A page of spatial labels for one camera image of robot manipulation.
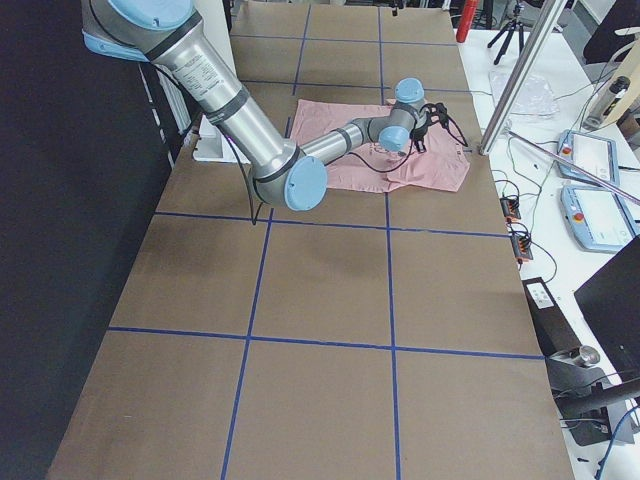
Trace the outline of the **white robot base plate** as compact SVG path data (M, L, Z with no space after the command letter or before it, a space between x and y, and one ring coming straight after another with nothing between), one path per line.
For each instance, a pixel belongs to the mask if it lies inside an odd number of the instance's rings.
M234 143L232 146L233 148L229 146L217 127L211 125L205 117L201 118L198 140L193 152L196 161L235 163L235 153L237 153L243 164L249 164L249 160L239 148Z

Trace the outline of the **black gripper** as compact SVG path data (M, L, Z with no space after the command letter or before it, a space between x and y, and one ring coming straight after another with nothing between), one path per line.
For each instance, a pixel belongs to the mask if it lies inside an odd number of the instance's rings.
M410 139L418 153L425 153L424 138L428 129L439 124L445 130L449 130L449 116L443 103L426 103L418 112L417 126L410 133Z

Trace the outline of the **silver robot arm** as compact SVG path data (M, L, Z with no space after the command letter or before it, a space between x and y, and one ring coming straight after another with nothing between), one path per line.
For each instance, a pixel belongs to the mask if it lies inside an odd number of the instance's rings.
M283 137L206 38L191 1L84 1L86 47L97 54L167 68L200 105L208 121L249 160L249 193L293 211L324 198L328 165L356 148L377 143L392 152L419 143L435 124L416 78L401 80L388 115L356 118L304 145Z

